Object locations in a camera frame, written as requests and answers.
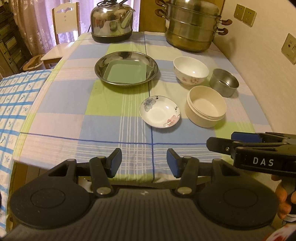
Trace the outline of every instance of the floral pattern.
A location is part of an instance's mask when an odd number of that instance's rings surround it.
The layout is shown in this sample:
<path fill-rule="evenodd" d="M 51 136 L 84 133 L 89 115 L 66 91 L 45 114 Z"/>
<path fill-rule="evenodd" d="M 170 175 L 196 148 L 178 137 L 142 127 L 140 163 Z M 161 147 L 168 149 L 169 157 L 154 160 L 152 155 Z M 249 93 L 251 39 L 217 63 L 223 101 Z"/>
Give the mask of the floral pattern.
<path fill-rule="evenodd" d="M 180 119 L 180 114 L 178 114 L 177 116 L 173 115 L 170 119 L 168 119 L 167 123 L 163 124 L 163 126 L 165 127 L 173 126 L 178 122 L 179 119 Z"/>
<path fill-rule="evenodd" d="M 148 112 L 150 109 L 152 109 L 152 106 L 156 103 L 156 100 L 153 98 L 148 98 L 146 99 L 145 103 L 144 103 L 144 109 L 146 112 Z"/>
<path fill-rule="evenodd" d="M 179 70 L 177 70 L 177 68 L 174 66 L 174 70 L 176 73 L 177 78 L 184 84 L 186 85 L 197 85 L 200 84 L 201 82 L 203 82 L 203 79 L 200 78 L 195 78 L 195 77 L 188 77 L 185 78 L 183 75 L 183 73 L 181 73 Z"/>

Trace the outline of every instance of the wooden cabinet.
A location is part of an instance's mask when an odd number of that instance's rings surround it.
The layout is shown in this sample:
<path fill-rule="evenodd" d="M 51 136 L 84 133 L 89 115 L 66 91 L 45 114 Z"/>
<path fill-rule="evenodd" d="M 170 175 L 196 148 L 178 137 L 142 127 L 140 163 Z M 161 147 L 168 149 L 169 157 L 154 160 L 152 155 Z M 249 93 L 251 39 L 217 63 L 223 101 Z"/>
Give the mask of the wooden cabinet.
<path fill-rule="evenodd" d="M 22 72 L 25 62 L 32 58 L 13 19 L 9 4 L 3 0 L 0 5 L 0 58 L 5 59 L 5 66 L 9 66 L 14 74 Z"/>
<path fill-rule="evenodd" d="M 216 4 L 221 11 L 225 0 L 207 1 Z M 141 0 L 139 31 L 165 32 L 165 19 L 156 16 L 154 13 L 158 8 L 161 7 L 156 5 L 155 0 Z"/>

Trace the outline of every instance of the chair backrest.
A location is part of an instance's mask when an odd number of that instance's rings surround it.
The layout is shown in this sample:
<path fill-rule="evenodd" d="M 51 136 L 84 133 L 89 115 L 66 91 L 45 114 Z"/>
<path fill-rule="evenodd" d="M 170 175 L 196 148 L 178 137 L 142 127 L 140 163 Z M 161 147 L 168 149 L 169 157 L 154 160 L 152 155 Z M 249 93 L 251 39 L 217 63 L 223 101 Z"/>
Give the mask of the chair backrest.
<path fill-rule="evenodd" d="M 57 44 L 59 44 L 58 34 L 78 31 L 78 36 L 81 35 L 79 2 L 67 2 L 53 8 L 52 20 Z"/>

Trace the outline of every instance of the plaid tablecloth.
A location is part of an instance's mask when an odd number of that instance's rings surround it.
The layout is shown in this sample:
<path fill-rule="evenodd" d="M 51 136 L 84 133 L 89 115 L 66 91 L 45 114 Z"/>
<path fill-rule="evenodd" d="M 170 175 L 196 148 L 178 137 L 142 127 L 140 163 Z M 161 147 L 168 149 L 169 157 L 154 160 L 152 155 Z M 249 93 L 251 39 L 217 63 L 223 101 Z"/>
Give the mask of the plaid tablecloth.
<path fill-rule="evenodd" d="M 158 77 L 133 88 L 103 83 L 94 72 L 104 55 L 121 50 L 145 53 L 156 60 Z M 238 92 L 225 98 L 224 121 L 210 129 L 194 125 L 184 112 L 190 86 L 181 84 L 173 73 L 173 60 L 190 56 L 212 71 L 222 68 L 240 82 Z M 173 127 L 155 129 L 139 115 L 141 102 L 149 95 L 163 95 L 180 108 L 181 120 Z M 166 150 L 183 156 L 211 161 L 220 154 L 207 150 L 211 136 L 230 138 L 234 131 L 264 132 L 271 128 L 256 98 L 233 65 L 212 44 L 204 53 L 192 54 L 170 46 L 161 33 L 133 33 L 122 43 L 96 43 L 82 34 L 52 71 L 35 100 L 14 151 L 17 161 L 52 168 L 67 158 L 86 162 L 94 156 L 108 156 L 114 148 L 123 152 L 116 179 L 143 181 L 173 180 L 166 162 Z"/>

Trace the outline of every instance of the kettle base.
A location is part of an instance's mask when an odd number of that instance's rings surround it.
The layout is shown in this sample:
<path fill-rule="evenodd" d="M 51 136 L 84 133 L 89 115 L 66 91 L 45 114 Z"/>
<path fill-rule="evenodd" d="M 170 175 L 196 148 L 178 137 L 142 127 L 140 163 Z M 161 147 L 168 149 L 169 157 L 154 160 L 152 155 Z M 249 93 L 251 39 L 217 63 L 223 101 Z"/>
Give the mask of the kettle base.
<path fill-rule="evenodd" d="M 96 41 L 98 43 L 115 43 L 115 42 L 121 42 L 121 41 L 127 40 L 128 38 L 131 37 L 131 34 L 132 34 L 132 31 L 127 34 L 123 34 L 120 36 L 113 36 L 113 37 L 95 36 L 93 34 L 91 34 L 91 35 L 92 35 L 94 41 Z"/>

